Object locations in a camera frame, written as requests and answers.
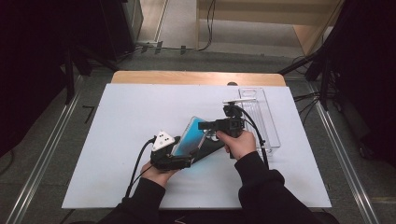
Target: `hand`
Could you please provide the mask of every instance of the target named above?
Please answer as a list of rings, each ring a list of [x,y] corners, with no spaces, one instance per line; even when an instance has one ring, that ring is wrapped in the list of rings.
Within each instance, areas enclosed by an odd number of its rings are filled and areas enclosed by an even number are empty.
[[[163,186],[165,188],[166,183],[168,182],[169,178],[174,175],[178,170],[172,170],[172,171],[160,171],[154,166],[151,165],[150,162],[146,163],[143,165],[142,170],[140,171],[140,174],[142,174],[142,177],[149,179],[151,181],[154,181],[155,183]]]
[[[257,150],[256,139],[251,132],[242,131],[242,134],[239,137],[234,138],[227,133],[217,131],[216,136],[225,144],[224,148],[227,153],[230,153],[231,151],[237,160],[240,160],[248,153]]]

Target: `person's right hand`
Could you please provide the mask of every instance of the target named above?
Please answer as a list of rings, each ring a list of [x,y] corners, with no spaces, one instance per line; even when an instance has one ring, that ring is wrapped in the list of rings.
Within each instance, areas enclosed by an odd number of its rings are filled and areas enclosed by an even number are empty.
[[[248,131],[242,131],[242,134],[237,137],[231,137],[227,133],[217,131],[216,136],[225,144],[225,150],[227,153],[233,153],[233,156],[240,160],[248,153],[256,151],[256,139],[253,133]]]

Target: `blue phone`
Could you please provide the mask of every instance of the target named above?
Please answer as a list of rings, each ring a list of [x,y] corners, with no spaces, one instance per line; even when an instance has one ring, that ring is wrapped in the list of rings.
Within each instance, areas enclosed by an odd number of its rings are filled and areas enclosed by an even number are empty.
[[[192,117],[189,125],[181,136],[180,142],[175,146],[172,155],[188,156],[196,152],[205,140],[205,133],[198,129],[198,122],[205,122],[203,119]]]

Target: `floor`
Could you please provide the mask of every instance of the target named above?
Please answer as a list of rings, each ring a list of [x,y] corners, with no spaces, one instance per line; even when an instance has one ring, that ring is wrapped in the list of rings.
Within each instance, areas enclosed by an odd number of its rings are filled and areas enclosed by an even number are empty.
[[[195,10],[193,0],[141,2],[143,11],[148,13],[145,18],[148,18],[150,14],[155,14],[158,21],[153,19],[151,24],[155,25],[142,27],[139,43],[150,43],[156,46],[162,41],[163,47],[167,48],[194,47],[195,17],[191,14]],[[148,7],[149,4],[154,3],[157,3],[156,10],[163,11],[160,13],[161,16],[158,12],[152,13],[154,9]],[[200,47],[206,44],[208,38],[205,25],[206,21],[201,21],[203,29]],[[146,53],[136,54],[131,61],[122,62],[120,67],[124,70],[173,69],[268,73],[278,71],[302,55],[304,54],[290,25],[215,21],[212,44],[205,52],[180,55],[174,51],[162,50],[161,54],[156,54],[149,50]],[[264,70],[262,70],[262,63],[267,66]],[[293,95],[307,94],[318,85],[318,82],[306,82],[298,72],[286,76]],[[62,220],[68,217],[70,211],[61,209],[60,205],[86,134],[90,129],[93,118],[90,113],[93,108],[94,114],[94,107],[99,103],[104,86],[110,82],[111,74],[108,69],[99,67],[94,70],[91,77],[77,78],[76,85],[80,86],[80,93],[74,107],[64,106],[65,92],[61,92],[43,116],[37,120],[25,139],[14,148],[14,156],[8,153],[0,158],[0,170],[9,164],[11,159],[14,160],[8,170],[0,175],[1,223],[7,221],[13,209],[14,211],[20,209],[23,213],[21,217],[13,217],[16,220],[13,223],[60,221],[62,223]],[[302,109],[309,103],[310,101],[300,102],[296,106]],[[394,188],[396,169],[382,161],[363,159],[356,139],[342,114],[331,103],[329,105],[330,110],[324,115],[320,106],[313,109],[304,125],[332,201],[333,208],[329,209],[329,212],[334,214],[341,223],[393,223],[396,220],[396,188]],[[59,127],[60,124],[57,123],[59,117],[65,116],[64,111],[68,109],[72,110],[72,116],[65,118],[67,125],[60,128],[63,133],[62,138],[54,136],[53,127]],[[329,136],[331,130],[323,122],[327,115],[331,116],[331,122],[335,128],[335,140]],[[55,139],[55,146],[48,146],[49,139]],[[340,151],[342,156],[343,150],[355,173],[352,175],[356,176],[361,183],[361,188],[358,190],[350,182],[351,174],[340,161]],[[42,160],[40,155],[43,151],[48,152],[50,161],[39,167],[44,169],[45,173],[32,180],[32,170],[37,168],[37,161]],[[26,183],[34,181],[38,182],[39,186],[29,188],[25,194],[21,193]],[[369,208],[361,208],[359,205],[358,196],[361,192],[368,196],[369,202],[362,206],[367,205]],[[31,198],[26,202],[20,202],[18,201],[20,196]],[[371,207],[373,207],[374,217],[364,214],[364,211],[370,213]],[[77,210],[70,214],[66,223],[78,220],[98,220],[108,212],[108,209]]]

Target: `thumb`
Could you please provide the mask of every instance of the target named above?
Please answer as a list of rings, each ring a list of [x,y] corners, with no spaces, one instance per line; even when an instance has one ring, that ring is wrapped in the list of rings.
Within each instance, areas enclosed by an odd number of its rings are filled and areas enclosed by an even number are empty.
[[[233,141],[233,138],[230,135],[228,135],[227,133],[224,133],[222,131],[217,131],[216,136],[218,137],[219,140],[221,140],[226,145],[230,145],[231,142]]]

